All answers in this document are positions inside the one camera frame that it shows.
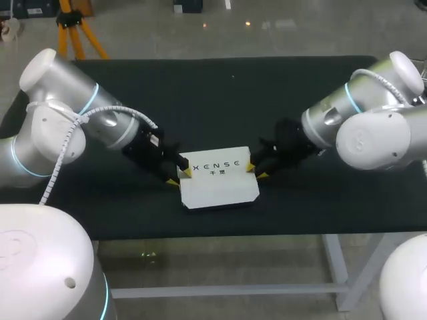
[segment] orange tripod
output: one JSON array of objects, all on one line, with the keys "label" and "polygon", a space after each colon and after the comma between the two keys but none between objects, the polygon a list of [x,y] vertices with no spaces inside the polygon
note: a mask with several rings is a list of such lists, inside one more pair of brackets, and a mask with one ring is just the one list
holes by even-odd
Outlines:
[{"label": "orange tripod", "polygon": [[65,58],[67,57],[68,29],[75,58],[85,58],[85,52],[79,38],[79,31],[77,30],[77,26],[80,26],[81,30],[86,35],[87,39],[95,48],[95,50],[98,52],[99,56],[102,59],[109,59],[107,53],[104,51],[104,49],[102,49],[101,44],[92,33],[81,12],[79,10],[72,10],[69,4],[69,0],[59,0],[59,3],[61,4],[61,12],[57,18],[57,24],[59,28],[59,54]]}]

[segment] table leg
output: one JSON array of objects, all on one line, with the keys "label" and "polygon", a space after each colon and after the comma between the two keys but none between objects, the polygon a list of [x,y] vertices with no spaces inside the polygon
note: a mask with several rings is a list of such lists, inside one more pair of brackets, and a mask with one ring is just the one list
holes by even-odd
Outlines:
[{"label": "table leg", "polygon": [[328,258],[329,268],[334,283],[343,284],[348,279],[347,266],[342,255],[338,235],[322,235]]},{"label": "table leg", "polygon": [[348,291],[337,295],[338,311],[351,311],[356,306],[401,239],[402,235],[399,233],[372,234],[358,268],[347,280]]}]

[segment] gray floor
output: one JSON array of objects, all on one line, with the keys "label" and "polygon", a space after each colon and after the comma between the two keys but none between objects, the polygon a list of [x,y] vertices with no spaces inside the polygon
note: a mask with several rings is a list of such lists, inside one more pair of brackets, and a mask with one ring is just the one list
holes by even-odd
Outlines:
[{"label": "gray floor", "polygon": [[[88,21],[114,59],[381,57],[393,50],[413,59],[427,56],[427,13],[411,0],[231,0],[231,10],[223,0],[205,0],[201,15],[175,15],[171,4],[172,0],[97,0],[96,17]],[[29,60],[45,47],[57,48],[54,19],[22,23],[18,47],[0,44],[0,121]],[[89,45],[84,46],[87,56],[96,59]],[[367,238],[342,237],[350,269]],[[329,279],[318,236],[114,241],[102,243],[99,250],[114,287]],[[371,320],[381,319],[377,298],[374,283],[348,314],[336,312],[331,295],[135,299],[118,301],[117,308],[119,320]]]}]

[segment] black tabletop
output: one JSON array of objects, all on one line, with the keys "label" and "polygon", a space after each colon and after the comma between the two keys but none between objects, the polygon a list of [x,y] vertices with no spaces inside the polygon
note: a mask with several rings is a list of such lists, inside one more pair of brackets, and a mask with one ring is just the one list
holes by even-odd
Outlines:
[{"label": "black tabletop", "polygon": [[[372,57],[283,57],[199,61],[81,61],[77,65],[125,105],[166,129],[182,151],[249,146],[274,123],[301,112],[345,83]],[[20,93],[0,138],[18,132]],[[37,203],[45,184],[2,189],[0,203]],[[427,229],[427,179],[421,164],[362,172],[330,150],[298,169],[260,181],[250,207],[190,213],[179,190],[140,171],[120,152],[89,139],[65,166],[49,205],[74,216],[92,239],[222,235],[370,233]]]}]

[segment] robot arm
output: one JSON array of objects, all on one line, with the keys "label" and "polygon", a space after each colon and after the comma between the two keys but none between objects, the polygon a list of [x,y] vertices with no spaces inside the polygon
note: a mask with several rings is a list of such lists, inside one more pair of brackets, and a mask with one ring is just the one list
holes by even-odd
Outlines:
[{"label": "robot arm", "polygon": [[359,170],[405,166],[427,158],[427,106],[355,115],[340,127],[336,149]]},{"label": "robot arm", "polygon": [[[136,117],[135,114],[113,110],[124,107],[56,51],[45,49],[34,57],[25,68],[19,86],[33,107],[27,109],[19,134],[0,140],[0,187],[30,187],[49,177],[65,136],[76,119],[67,114],[74,113],[78,117],[109,106],[113,106],[111,110],[91,114],[90,122],[81,126],[85,132],[108,149],[121,150],[139,167],[164,182],[179,183],[176,172],[164,171],[161,166],[164,161],[172,161],[191,175],[188,160],[179,155],[177,145],[163,142],[161,129],[145,116]],[[63,162],[72,162],[84,148],[85,137],[78,127]]]},{"label": "robot arm", "polygon": [[[248,170],[255,167],[257,177],[268,177],[278,169],[294,167],[306,157],[333,147],[348,119],[356,115],[362,119],[364,113],[388,105],[410,107],[409,101],[423,90],[422,78],[409,58],[399,51],[392,52],[369,69],[355,71],[345,85],[305,110],[300,121],[279,121],[274,140],[262,140],[264,147],[252,153]],[[268,157],[272,159],[264,165]]]}]

